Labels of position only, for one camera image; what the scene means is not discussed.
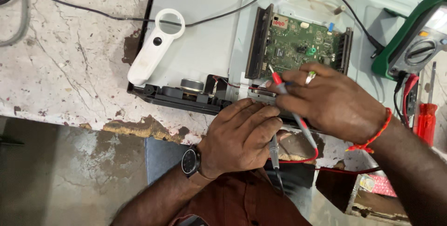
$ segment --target magnifier handle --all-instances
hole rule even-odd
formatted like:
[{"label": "magnifier handle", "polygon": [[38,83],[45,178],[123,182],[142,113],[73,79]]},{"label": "magnifier handle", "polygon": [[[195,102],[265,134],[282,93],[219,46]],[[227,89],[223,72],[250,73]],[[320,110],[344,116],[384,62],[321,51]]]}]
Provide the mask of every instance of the magnifier handle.
[{"label": "magnifier handle", "polygon": [[135,58],[131,69],[127,73],[127,80],[136,86],[144,84],[152,75],[174,39],[172,35],[165,34],[159,28],[155,28],[144,42],[137,58]]}]

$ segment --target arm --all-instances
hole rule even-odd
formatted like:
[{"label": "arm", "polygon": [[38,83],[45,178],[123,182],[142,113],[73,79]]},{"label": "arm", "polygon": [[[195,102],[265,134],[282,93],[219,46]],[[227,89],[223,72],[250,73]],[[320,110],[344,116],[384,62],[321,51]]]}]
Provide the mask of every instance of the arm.
[{"label": "arm", "polygon": [[166,225],[202,189],[178,164],[131,200],[111,225]]},{"label": "arm", "polygon": [[[309,71],[317,76],[305,86]],[[282,74],[289,95],[276,104],[307,118],[319,130],[356,144],[373,137],[386,120],[386,110],[364,89],[321,64],[304,64]],[[409,130],[392,118],[385,131],[370,144],[372,157],[382,167],[415,225],[447,221],[447,166]]]},{"label": "arm", "polygon": [[[223,109],[198,145],[199,172],[217,178],[264,166],[268,142],[281,128],[279,109],[242,99]],[[176,165],[152,186],[131,200],[115,217],[113,226],[167,225],[179,210],[203,187],[192,183]]]},{"label": "arm", "polygon": [[370,147],[414,225],[447,222],[447,165],[397,118]]}]

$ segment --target watch face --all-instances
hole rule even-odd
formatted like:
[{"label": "watch face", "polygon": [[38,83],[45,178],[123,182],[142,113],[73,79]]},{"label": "watch face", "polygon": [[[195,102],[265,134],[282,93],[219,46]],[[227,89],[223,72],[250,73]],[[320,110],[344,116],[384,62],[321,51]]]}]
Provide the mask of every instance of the watch face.
[{"label": "watch face", "polygon": [[192,173],[196,167],[196,154],[194,150],[189,149],[182,159],[182,169],[185,174]]}]

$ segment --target brown shirt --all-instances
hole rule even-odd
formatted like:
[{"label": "brown shirt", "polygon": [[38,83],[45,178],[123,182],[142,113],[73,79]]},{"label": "brown shirt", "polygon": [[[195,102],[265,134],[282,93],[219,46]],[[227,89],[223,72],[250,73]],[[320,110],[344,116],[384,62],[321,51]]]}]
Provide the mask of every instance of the brown shirt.
[{"label": "brown shirt", "polygon": [[310,226],[292,201],[272,186],[262,168],[221,175],[191,199],[169,225],[193,215],[209,226]]}]

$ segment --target red screwdriver handle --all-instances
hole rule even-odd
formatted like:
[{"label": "red screwdriver handle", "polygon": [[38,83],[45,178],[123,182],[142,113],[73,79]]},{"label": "red screwdriver handle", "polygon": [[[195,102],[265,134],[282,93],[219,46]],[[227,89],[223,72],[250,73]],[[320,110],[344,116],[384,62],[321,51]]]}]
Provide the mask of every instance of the red screwdriver handle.
[{"label": "red screwdriver handle", "polygon": [[417,120],[417,135],[429,146],[433,146],[434,128],[436,126],[436,116],[434,112],[438,109],[435,104],[421,104],[419,106],[421,114]]}]

